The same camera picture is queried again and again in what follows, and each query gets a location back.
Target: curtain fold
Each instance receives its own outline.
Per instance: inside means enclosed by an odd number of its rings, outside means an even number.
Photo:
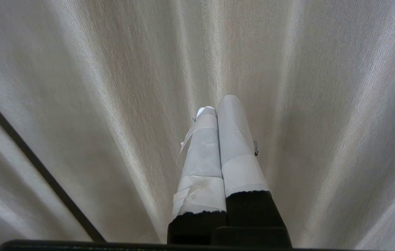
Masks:
[[[295,247],[395,249],[395,1],[0,1],[0,111],[107,241],[165,241],[227,94]]]

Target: white paper wrap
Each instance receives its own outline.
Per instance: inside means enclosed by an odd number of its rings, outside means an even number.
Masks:
[[[225,196],[236,192],[269,191],[255,157],[255,146],[241,101],[223,97],[218,110],[221,169]]]
[[[212,107],[199,109],[180,151],[191,139],[177,193],[172,219],[187,212],[226,211],[224,181],[219,157],[218,121]]]

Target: fabric texture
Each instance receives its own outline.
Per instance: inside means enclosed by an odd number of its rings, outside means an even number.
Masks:
[[[165,242],[179,143],[227,94],[294,247],[395,249],[395,1],[0,1],[0,111],[107,241]]]

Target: white curtain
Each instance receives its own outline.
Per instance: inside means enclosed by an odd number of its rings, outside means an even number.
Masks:
[[[294,247],[395,249],[395,1],[0,0],[0,112],[107,241],[165,241],[226,94]],[[13,238],[89,239],[0,128]]]

